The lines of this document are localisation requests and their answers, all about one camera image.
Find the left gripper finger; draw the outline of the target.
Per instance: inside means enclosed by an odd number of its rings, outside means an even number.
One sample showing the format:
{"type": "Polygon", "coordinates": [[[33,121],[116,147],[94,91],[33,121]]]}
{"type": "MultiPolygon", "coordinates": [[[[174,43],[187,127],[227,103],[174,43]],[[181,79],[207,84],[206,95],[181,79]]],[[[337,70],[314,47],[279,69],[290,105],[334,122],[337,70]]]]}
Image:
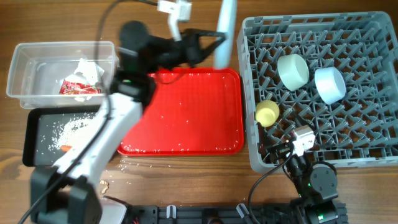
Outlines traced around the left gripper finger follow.
{"type": "Polygon", "coordinates": [[[203,30],[203,29],[185,29],[185,38],[191,38],[191,37],[216,37],[219,39],[224,39],[224,33],[223,32],[216,32],[212,30],[203,30]]]}
{"type": "Polygon", "coordinates": [[[208,58],[223,42],[224,42],[224,37],[220,37],[209,46],[205,47],[204,49],[201,49],[200,52],[201,61],[204,61],[204,59],[208,58]]]}

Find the yellow cup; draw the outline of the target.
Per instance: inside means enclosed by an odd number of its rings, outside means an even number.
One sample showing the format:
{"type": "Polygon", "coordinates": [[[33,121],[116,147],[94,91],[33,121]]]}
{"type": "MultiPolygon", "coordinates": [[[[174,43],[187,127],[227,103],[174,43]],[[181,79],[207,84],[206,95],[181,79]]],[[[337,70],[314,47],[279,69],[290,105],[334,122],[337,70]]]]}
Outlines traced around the yellow cup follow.
{"type": "Polygon", "coordinates": [[[255,119],[261,126],[267,128],[277,121],[279,114],[280,110],[276,102],[264,100],[256,106],[255,119]]]}

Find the light blue plate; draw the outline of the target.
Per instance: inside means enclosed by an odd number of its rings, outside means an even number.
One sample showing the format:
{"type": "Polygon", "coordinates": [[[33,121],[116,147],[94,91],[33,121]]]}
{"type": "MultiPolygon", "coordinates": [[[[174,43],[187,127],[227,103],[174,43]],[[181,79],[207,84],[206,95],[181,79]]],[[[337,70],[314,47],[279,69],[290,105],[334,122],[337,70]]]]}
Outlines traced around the light blue plate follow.
{"type": "Polygon", "coordinates": [[[215,49],[213,61],[215,69],[223,69],[229,65],[233,49],[237,5],[237,0],[223,0],[221,4],[217,32],[223,33],[226,39],[215,49]]]}

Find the light blue small bowl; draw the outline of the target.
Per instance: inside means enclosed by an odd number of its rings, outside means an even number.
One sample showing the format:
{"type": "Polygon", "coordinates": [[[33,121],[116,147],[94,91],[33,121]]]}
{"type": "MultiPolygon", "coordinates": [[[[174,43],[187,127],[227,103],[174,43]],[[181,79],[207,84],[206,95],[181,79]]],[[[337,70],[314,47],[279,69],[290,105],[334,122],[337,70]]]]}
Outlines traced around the light blue small bowl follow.
{"type": "Polygon", "coordinates": [[[346,94],[345,80],[335,67],[320,68],[314,74],[315,86],[321,99],[328,105],[343,99],[346,94]]]}

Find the mint green bowl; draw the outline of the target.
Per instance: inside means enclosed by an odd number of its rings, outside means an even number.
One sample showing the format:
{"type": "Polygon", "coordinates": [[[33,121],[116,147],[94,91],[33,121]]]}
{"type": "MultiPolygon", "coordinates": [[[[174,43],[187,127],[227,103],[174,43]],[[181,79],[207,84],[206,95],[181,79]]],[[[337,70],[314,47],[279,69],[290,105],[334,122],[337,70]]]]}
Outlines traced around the mint green bowl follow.
{"type": "Polygon", "coordinates": [[[290,91],[298,90],[308,83],[308,65],[298,54],[281,56],[277,61],[277,70],[282,83],[290,91]]]}

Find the white tissue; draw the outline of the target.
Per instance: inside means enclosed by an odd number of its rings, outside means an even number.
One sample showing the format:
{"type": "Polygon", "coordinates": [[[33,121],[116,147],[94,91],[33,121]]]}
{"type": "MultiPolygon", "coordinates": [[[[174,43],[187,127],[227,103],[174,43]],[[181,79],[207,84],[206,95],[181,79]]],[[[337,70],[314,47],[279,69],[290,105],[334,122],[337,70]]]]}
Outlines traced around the white tissue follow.
{"type": "Polygon", "coordinates": [[[87,61],[81,58],[69,81],[93,85],[101,90],[100,78],[102,77],[103,73],[104,70],[95,62],[87,61]]]}

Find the red snack wrapper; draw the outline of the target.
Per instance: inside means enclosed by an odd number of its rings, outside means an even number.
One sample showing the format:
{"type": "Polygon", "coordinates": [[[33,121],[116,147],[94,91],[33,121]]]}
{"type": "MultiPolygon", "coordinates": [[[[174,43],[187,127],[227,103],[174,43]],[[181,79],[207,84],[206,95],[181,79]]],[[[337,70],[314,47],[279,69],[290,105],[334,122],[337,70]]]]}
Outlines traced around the red snack wrapper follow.
{"type": "Polygon", "coordinates": [[[101,90],[93,85],[75,83],[67,80],[63,81],[59,91],[60,95],[84,95],[98,93],[101,93],[101,90]]]}

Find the orange carrot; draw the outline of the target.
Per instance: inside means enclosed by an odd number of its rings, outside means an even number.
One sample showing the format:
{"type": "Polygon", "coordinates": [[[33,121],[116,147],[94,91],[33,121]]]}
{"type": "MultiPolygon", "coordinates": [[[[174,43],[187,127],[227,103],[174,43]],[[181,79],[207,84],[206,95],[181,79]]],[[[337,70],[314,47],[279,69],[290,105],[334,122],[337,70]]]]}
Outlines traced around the orange carrot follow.
{"type": "Polygon", "coordinates": [[[72,148],[71,146],[66,146],[66,145],[63,145],[63,146],[60,147],[60,149],[63,152],[68,152],[71,148],[72,148]]]}

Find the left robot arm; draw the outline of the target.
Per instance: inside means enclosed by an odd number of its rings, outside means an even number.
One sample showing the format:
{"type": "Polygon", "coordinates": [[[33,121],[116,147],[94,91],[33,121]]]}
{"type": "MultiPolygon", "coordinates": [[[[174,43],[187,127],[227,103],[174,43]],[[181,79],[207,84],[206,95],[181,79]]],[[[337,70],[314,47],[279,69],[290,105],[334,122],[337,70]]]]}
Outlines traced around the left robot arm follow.
{"type": "Polygon", "coordinates": [[[30,208],[24,219],[34,223],[131,223],[130,205],[100,199],[96,186],[127,132],[141,119],[155,92],[150,76],[160,68],[183,63],[194,67],[231,38],[232,29],[180,30],[169,24],[172,37],[153,36],[140,21],[119,31],[121,67],[88,125],[88,138],[72,147],[52,166],[36,167],[30,177],[30,208]]]}

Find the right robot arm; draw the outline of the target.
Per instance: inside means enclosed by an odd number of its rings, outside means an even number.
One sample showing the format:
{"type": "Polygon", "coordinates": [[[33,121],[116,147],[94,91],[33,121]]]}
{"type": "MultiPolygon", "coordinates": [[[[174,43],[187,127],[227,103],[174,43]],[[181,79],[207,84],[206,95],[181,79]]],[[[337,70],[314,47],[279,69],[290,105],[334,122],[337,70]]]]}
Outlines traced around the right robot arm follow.
{"type": "Polygon", "coordinates": [[[298,193],[298,198],[285,206],[286,215],[294,223],[347,223],[346,205],[335,201],[338,198],[335,166],[325,161],[310,161],[308,151],[315,145],[316,132],[296,114],[294,120],[300,126],[291,130],[288,140],[279,144],[273,144],[265,128],[257,125],[259,153],[278,164],[255,182],[249,195],[253,195],[262,180],[281,169],[298,193]]]}

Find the grey dishwasher rack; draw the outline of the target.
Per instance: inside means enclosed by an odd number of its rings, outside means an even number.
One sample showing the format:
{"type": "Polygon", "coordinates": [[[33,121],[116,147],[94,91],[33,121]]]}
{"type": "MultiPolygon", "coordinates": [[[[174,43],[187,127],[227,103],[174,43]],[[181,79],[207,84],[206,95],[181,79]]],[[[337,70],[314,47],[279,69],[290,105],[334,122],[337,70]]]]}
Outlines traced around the grey dishwasher rack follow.
{"type": "Polygon", "coordinates": [[[276,102],[280,116],[266,129],[273,144],[297,127],[297,113],[315,127],[308,153],[313,161],[336,167],[397,164],[397,37],[390,16],[381,11],[248,17],[237,38],[246,107],[246,136],[252,169],[275,167],[258,151],[256,105],[276,102]],[[282,83],[281,56],[298,54],[310,73],[337,68],[345,97],[331,105],[320,98],[314,79],[295,91],[282,83]]]}

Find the red serving tray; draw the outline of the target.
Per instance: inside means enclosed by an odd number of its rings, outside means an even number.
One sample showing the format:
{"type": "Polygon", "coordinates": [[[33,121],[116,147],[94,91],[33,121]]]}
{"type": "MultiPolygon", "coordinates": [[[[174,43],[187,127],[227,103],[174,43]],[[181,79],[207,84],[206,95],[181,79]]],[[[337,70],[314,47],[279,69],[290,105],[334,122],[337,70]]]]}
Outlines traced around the red serving tray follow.
{"type": "Polygon", "coordinates": [[[156,88],[143,117],[121,141],[121,155],[210,156],[244,145],[241,79],[230,68],[176,68],[149,75],[156,88]]]}

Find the spilled rice pile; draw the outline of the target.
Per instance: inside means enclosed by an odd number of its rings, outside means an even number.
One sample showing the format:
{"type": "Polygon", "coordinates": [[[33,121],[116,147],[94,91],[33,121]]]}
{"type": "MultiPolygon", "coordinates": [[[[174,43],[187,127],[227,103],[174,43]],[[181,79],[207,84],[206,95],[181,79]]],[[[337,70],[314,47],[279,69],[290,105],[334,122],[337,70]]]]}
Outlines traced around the spilled rice pile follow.
{"type": "Polygon", "coordinates": [[[55,135],[50,138],[48,146],[49,151],[62,151],[61,146],[80,147],[87,142],[95,133],[90,127],[92,120],[96,117],[95,113],[71,114],[71,118],[67,118],[66,114],[62,114],[62,118],[66,119],[65,124],[59,121],[53,124],[55,135]]]}

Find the black tray bin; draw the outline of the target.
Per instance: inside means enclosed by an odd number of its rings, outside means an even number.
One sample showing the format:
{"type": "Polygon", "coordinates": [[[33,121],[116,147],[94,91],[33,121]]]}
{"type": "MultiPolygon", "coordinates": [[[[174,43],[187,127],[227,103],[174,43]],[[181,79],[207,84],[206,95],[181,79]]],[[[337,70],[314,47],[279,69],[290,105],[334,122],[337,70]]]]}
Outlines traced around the black tray bin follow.
{"type": "Polygon", "coordinates": [[[71,114],[95,113],[99,106],[70,106],[59,108],[36,108],[30,111],[25,132],[22,163],[26,167],[50,166],[64,155],[62,151],[49,151],[50,138],[55,135],[53,124],[66,123],[62,114],[71,118],[71,114]]]}

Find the food scrap on table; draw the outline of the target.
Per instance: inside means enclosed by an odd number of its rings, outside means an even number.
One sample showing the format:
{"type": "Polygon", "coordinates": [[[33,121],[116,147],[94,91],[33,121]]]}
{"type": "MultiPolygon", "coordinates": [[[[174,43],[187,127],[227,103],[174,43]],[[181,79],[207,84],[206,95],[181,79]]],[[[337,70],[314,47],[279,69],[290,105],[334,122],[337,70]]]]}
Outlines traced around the food scrap on table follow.
{"type": "Polygon", "coordinates": [[[100,180],[99,185],[101,187],[100,194],[105,194],[109,189],[109,183],[106,180],[100,180]]]}

